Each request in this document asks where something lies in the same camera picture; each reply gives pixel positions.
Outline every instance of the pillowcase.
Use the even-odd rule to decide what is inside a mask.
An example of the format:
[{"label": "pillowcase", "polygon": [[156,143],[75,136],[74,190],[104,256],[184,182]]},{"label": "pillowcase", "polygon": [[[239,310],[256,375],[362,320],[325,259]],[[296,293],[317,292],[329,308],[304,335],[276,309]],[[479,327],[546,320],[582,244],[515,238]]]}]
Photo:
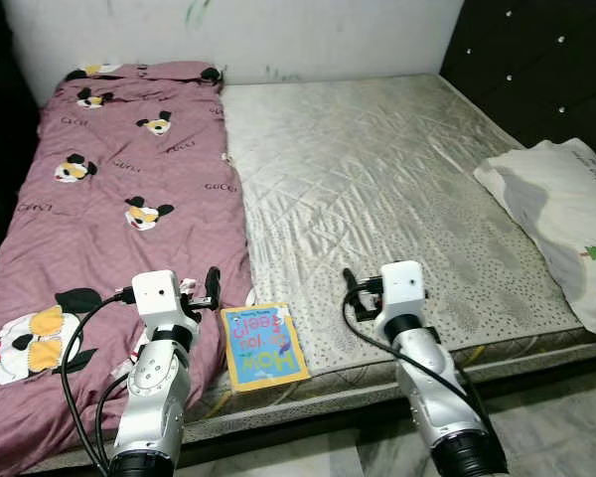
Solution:
[{"label": "pillowcase", "polygon": [[536,243],[572,310],[596,333],[596,154],[577,138],[542,141],[486,159],[474,174]]}]

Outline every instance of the pillow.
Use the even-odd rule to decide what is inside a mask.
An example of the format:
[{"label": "pillow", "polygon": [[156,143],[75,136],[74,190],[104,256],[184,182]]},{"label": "pillow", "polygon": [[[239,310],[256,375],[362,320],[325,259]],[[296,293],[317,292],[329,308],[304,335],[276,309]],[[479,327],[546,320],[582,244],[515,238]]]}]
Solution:
[{"label": "pillow", "polygon": [[545,257],[569,305],[596,333],[596,154],[580,139],[486,159],[475,178]]}]

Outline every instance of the bed frame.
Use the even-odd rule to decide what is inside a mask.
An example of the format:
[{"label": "bed frame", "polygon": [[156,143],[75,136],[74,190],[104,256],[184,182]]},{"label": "bed frame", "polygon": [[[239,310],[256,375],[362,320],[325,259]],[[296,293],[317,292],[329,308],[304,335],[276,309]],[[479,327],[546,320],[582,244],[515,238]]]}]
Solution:
[{"label": "bed frame", "polygon": [[[596,0],[466,0],[441,75],[525,146],[579,137],[596,151]],[[596,358],[478,385],[484,398],[596,371]],[[401,398],[182,448],[180,466],[407,417]],[[32,474],[66,475],[66,469]],[[74,476],[95,475],[87,467]]]},{"label": "bed frame", "polygon": [[524,146],[596,152],[596,0],[466,0],[441,75]]}]

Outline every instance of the tile floor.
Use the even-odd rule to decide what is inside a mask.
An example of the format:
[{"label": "tile floor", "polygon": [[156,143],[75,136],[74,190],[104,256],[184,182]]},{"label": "tile floor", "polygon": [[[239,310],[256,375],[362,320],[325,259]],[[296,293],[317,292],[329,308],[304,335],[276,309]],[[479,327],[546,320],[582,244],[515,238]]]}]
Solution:
[{"label": "tile floor", "polygon": [[[513,477],[596,477],[596,372],[488,401]],[[436,476],[409,420],[183,468],[178,477]]]}]

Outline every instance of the children's book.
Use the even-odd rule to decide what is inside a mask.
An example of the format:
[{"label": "children's book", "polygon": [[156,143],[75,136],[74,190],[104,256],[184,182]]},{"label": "children's book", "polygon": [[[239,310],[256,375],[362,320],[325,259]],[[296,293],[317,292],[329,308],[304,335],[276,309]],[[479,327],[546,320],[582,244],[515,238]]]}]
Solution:
[{"label": "children's book", "polygon": [[235,391],[252,391],[309,378],[287,303],[221,312],[227,368]]}]

